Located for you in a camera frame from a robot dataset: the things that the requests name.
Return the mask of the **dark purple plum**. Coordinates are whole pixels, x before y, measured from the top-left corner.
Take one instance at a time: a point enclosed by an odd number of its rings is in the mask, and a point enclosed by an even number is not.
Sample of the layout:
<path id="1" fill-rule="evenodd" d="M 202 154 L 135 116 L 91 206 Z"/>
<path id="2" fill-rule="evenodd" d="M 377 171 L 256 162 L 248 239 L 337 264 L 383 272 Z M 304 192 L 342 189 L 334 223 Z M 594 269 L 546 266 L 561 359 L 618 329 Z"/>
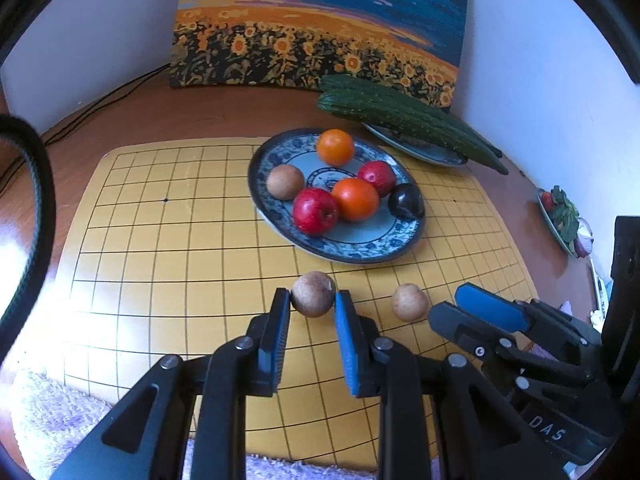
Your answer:
<path id="1" fill-rule="evenodd" d="M 394 217 L 405 220 L 419 220 L 425 214 L 422 194 L 418 187 L 411 183 L 396 185 L 390 191 L 387 206 Z"/>

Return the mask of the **small brown potato-like fruit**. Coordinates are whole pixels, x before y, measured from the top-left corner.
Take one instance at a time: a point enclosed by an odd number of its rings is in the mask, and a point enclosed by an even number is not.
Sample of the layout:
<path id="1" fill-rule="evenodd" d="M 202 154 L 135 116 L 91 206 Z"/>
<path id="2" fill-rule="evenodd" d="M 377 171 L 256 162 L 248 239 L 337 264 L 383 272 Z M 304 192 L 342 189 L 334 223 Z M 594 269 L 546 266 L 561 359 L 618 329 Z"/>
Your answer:
<path id="1" fill-rule="evenodd" d="M 320 318 L 333 307 L 335 283 L 328 274 L 310 271 L 300 276 L 291 288 L 293 308 L 306 318 Z"/>

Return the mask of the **small red apple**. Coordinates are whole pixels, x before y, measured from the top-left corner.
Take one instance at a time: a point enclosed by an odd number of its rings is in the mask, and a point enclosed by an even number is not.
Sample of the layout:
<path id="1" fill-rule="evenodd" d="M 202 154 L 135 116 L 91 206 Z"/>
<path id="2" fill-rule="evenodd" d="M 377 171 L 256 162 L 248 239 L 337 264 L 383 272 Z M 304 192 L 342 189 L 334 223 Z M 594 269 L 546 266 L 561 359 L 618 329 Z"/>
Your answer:
<path id="1" fill-rule="evenodd" d="M 392 167 L 382 160 L 366 162 L 358 170 L 357 177 L 370 183 L 381 198 L 390 194 L 396 185 L 396 176 Z"/>

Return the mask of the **large orange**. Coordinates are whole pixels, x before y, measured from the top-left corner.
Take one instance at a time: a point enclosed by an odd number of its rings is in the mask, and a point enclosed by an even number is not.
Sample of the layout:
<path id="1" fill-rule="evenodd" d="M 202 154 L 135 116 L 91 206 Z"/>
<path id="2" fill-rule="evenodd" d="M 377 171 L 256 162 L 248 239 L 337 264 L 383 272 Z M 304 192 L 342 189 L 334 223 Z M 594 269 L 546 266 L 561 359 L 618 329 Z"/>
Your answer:
<path id="1" fill-rule="evenodd" d="M 337 202 L 342 220 L 363 222 L 371 218 L 380 206 L 380 198 L 375 187 L 358 178 L 339 180 L 331 191 Z"/>

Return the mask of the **large red apple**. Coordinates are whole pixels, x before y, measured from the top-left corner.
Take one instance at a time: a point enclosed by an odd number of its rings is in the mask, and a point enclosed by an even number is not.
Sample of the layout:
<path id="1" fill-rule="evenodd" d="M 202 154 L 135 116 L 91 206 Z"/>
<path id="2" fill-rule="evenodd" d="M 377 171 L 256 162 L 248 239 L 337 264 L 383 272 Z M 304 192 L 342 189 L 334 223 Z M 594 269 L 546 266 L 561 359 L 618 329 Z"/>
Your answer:
<path id="1" fill-rule="evenodd" d="M 294 226 L 308 236 L 321 236 L 337 224 L 338 207 L 331 193 L 322 188 L 303 188 L 293 202 Z"/>

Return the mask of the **small orange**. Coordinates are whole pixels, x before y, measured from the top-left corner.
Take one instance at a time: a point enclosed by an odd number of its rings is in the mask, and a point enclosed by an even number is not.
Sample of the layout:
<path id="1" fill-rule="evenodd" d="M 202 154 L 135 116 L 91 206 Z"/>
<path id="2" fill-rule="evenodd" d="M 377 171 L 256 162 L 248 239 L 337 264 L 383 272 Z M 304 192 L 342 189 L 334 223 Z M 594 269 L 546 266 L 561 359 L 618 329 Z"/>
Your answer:
<path id="1" fill-rule="evenodd" d="M 323 131 L 316 143 L 318 157 L 329 166 L 347 165 L 355 154 L 355 143 L 352 137 L 340 129 Z"/>

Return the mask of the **large brown round fruit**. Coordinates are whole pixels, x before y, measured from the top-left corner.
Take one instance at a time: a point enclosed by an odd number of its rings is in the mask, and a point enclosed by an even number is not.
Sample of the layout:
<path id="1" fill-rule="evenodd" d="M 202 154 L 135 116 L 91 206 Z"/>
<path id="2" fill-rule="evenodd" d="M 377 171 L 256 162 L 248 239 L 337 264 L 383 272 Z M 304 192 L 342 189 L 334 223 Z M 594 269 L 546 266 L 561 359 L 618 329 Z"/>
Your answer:
<path id="1" fill-rule="evenodd" d="M 266 180 L 266 188 L 269 194 L 284 202 L 294 200 L 304 185 L 305 178 L 302 172 L 292 165 L 274 167 Z"/>

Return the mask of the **purple fluffy towel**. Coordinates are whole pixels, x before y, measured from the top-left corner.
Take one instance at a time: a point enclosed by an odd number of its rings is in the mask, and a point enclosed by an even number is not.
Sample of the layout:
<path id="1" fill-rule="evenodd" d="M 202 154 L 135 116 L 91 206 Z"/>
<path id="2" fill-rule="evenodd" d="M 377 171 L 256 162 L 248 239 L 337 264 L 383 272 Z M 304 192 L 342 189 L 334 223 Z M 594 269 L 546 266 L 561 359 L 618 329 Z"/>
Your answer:
<path id="1" fill-rule="evenodd" d="M 111 405 L 35 372 L 18 373 L 11 388 L 17 446 L 32 478 L 49 479 Z M 314 466 L 250 455 L 249 479 L 373 479 L 373 472 Z"/>

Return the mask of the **plate with vegetables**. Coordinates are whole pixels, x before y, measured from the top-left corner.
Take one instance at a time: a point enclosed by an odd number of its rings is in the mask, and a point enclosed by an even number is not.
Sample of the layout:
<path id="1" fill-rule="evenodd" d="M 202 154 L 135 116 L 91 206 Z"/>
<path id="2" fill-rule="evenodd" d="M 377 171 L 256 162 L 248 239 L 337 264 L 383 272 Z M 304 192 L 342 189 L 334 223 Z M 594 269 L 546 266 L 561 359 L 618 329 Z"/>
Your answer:
<path id="1" fill-rule="evenodd" d="M 537 200 L 544 222 L 564 252 L 574 258 L 588 258 L 593 245 L 592 229 L 566 192 L 559 185 L 550 191 L 538 188 Z"/>

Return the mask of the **grey plate under cucumber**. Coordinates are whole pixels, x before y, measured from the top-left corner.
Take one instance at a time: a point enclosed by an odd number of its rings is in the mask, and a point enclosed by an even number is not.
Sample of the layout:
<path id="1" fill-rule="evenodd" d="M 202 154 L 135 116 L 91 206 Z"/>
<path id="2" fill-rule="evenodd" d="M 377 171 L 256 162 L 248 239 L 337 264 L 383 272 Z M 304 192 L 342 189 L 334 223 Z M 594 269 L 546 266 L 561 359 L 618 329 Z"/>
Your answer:
<path id="1" fill-rule="evenodd" d="M 447 150 L 441 146 L 416 139 L 413 136 L 393 132 L 390 129 L 362 124 L 370 133 L 378 139 L 384 141 L 392 148 L 410 155 L 413 158 L 428 162 L 429 164 L 442 167 L 463 166 L 468 159 L 457 152 Z"/>

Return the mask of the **yellow go board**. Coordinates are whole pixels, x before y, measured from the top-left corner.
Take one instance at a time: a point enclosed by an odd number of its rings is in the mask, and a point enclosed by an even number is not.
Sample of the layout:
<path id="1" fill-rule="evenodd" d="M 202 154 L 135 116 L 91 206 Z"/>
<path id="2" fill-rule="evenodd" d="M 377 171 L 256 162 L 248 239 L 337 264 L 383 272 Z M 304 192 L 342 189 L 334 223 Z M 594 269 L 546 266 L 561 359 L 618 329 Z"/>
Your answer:
<path id="1" fill-rule="evenodd" d="M 500 214 L 464 169 L 393 152 L 426 201 L 412 249 L 363 266 L 295 246 L 257 211 L 248 166 L 259 139 L 171 141 L 119 148 L 96 167 L 70 226 L 56 284 L 61 342 L 50 375 L 118 401 L 165 354 L 199 358 L 242 336 L 278 288 L 321 271 L 359 313 L 412 352 L 442 359 L 454 345 L 426 321 L 393 314 L 412 283 L 431 304 L 465 282 L 503 298 L 536 289 Z"/>

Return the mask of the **blue white patterned plate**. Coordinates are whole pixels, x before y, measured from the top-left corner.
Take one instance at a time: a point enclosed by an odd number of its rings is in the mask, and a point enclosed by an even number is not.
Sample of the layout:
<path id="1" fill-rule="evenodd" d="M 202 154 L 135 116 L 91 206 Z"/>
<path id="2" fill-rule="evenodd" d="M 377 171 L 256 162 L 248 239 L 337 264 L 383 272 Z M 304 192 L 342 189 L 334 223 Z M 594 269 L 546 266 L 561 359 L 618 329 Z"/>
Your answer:
<path id="1" fill-rule="evenodd" d="M 277 200 L 267 191 L 273 168 L 291 165 L 300 170 L 305 184 L 330 192 L 339 180 L 356 177 L 367 162 L 382 160 L 392 168 L 399 184 L 415 184 L 409 171 L 382 148 L 356 136 L 355 155 L 344 167 L 327 165 L 316 153 L 321 130 L 288 130 L 265 141 L 254 153 L 247 170 L 250 197 L 262 218 L 295 246 L 320 258 L 349 264 L 375 264 L 396 259 L 412 248 L 424 233 L 426 218 L 395 217 L 383 198 L 378 211 L 363 222 L 338 220 L 321 236 L 300 232 L 294 224 L 293 203 Z"/>

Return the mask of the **green cucumber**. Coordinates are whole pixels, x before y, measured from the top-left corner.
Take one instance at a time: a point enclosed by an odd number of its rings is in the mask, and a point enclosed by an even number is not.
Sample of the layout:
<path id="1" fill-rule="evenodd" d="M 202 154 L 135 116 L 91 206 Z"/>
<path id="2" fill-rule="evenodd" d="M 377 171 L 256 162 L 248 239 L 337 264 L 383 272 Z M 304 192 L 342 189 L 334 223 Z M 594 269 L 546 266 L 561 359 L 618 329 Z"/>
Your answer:
<path id="1" fill-rule="evenodd" d="M 402 136 L 454 151 L 506 176 L 502 151 L 476 130 L 437 107 L 376 82 L 348 75 L 320 79 L 320 110 L 353 122 L 383 127 Z"/>

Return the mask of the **sunflower field painting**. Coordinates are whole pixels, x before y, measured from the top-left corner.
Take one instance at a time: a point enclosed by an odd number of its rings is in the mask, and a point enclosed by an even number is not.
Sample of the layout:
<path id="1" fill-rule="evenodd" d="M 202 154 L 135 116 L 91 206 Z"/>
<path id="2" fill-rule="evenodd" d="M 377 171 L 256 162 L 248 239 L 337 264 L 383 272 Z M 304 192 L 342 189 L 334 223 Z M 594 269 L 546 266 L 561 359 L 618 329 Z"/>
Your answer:
<path id="1" fill-rule="evenodd" d="M 372 80 L 446 108 L 468 0 L 178 0 L 169 81 L 317 90 Z"/>

